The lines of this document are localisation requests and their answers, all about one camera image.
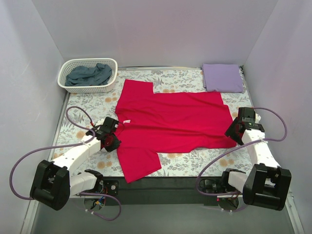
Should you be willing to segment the red t shirt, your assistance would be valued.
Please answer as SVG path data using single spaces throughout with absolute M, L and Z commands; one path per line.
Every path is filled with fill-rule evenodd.
M 233 119 L 219 92 L 155 93 L 151 82 L 127 79 L 115 113 L 117 157 L 128 183 L 159 170 L 160 153 L 236 145 L 225 136 Z

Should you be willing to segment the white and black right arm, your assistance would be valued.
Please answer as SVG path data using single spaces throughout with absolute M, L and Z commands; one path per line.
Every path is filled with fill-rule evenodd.
M 245 204 L 281 211 L 286 202 L 291 172 L 274 159 L 265 137 L 264 127 L 252 107 L 240 107 L 225 135 L 247 148 L 253 165 L 249 174 L 226 169 L 221 186 L 226 192 L 239 191 Z

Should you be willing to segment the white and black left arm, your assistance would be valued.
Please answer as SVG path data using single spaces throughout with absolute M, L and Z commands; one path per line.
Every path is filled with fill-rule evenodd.
M 75 170 L 90 156 L 100 151 L 112 152 L 121 142 L 115 135 L 119 121 L 111 117 L 101 119 L 75 146 L 62 156 L 43 160 L 36 169 L 30 190 L 30 197 L 58 211 L 70 197 L 82 192 L 110 194 L 111 184 L 104 183 L 101 173 L 86 169 L 74 175 Z

